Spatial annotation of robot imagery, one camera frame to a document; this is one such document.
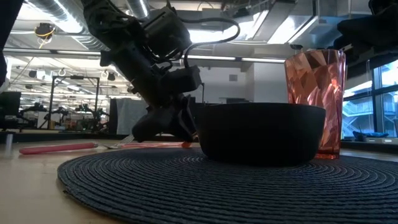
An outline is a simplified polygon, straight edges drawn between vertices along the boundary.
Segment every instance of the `white wall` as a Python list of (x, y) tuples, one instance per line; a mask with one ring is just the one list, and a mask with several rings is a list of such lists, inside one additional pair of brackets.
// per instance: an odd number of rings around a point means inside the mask
[[(200, 77), (205, 83), (205, 102), (225, 103), (226, 98), (245, 98), (246, 73), (240, 68), (204, 68), (200, 67)], [(238, 75), (237, 82), (230, 82), (229, 75)], [(202, 86), (188, 94), (202, 102)]]
[(246, 94), (245, 98), (254, 101), (254, 64), (252, 64), (246, 72)]
[(283, 63), (254, 64), (254, 102), (288, 102)]

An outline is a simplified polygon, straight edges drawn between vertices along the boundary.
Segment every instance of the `fluorescent light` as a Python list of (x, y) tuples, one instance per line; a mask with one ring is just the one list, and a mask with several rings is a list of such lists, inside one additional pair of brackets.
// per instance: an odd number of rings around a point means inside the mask
[(58, 50), (57, 52), (59, 54), (101, 56), (100, 52), (90, 52), (90, 51)]
[(86, 112), (86, 111), (75, 111), (75, 113), (91, 114), (91, 112)]
[(76, 91), (79, 91), (79, 90), (80, 90), (79, 87), (73, 86), (73, 85), (68, 85), (67, 87), (68, 87), (69, 89), (71, 89), (71, 90), (76, 90)]
[(60, 80), (59, 78), (56, 78), (55, 81), (57, 81), (57, 82), (62, 82), (63, 84), (66, 84), (66, 85), (69, 85), (69, 84), (70, 84), (70, 83), (68, 83), (68, 82), (65, 81), (65, 80)]
[(242, 58), (242, 62), (285, 63), (285, 59), (272, 59), (272, 58)]
[(43, 50), (43, 49), (18, 49), (13, 47), (5, 47), (3, 52), (11, 52), (11, 53), (35, 53), (35, 54), (51, 54), (50, 50)]
[(200, 60), (229, 60), (234, 61), (234, 57), (219, 57), (219, 56), (202, 56), (202, 55), (188, 55), (189, 59), (200, 59)]
[(311, 19), (311, 21), (305, 25), (303, 28), (301, 28), (289, 41), (288, 43), (294, 42), (298, 37), (300, 37), (308, 28), (312, 26), (314, 22), (318, 20), (318, 16), (314, 16), (314, 18)]
[(254, 22), (251, 30), (249, 32), (247, 32), (247, 34), (246, 34), (246, 40), (252, 39), (254, 37), (254, 35), (260, 29), (261, 24), (266, 19), (268, 12), (269, 12), (268, 10), (262, 11), (261, 14), (258, 16), (258, 18), (255, 19), (256, 21)]

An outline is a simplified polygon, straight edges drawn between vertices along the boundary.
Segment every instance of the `placemat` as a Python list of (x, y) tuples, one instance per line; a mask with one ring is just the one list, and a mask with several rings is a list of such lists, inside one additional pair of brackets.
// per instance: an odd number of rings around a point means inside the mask
[(128, 149), (67, 161), (58, 178), (131, 223), (398, 223), (398, 163), (374, 159), (251, 167), (200, 149)]

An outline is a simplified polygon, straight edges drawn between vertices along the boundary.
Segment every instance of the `faceted glass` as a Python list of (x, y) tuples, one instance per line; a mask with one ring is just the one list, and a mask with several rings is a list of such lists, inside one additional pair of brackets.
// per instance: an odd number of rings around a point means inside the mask
[(285, 61), (289, 103), (326, 109), (326, 120), (317, 158), (337, 159), (346, 57), (338, 50), (303, 52)]

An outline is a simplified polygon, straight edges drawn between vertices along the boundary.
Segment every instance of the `wooden table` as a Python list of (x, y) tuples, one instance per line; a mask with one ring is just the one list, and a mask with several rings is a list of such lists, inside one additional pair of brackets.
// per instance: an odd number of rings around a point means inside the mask
[[(13, 144), (11, 157), (4, 156), (0, 145), (0, 223), (120, 223), (73, 201), (62, 192), (57, 180), (57, 167), (79, 156), (107, 151), (105, 148), (75, 152), (20, 155), (22, 147), (90, 142), (90, 140), (54, 141)], [(117, 141), (92, 140), (103, 144)], [(342, 155), (367, 157), (398, 162), (398, 156), (354, 150), (342, 150)]]

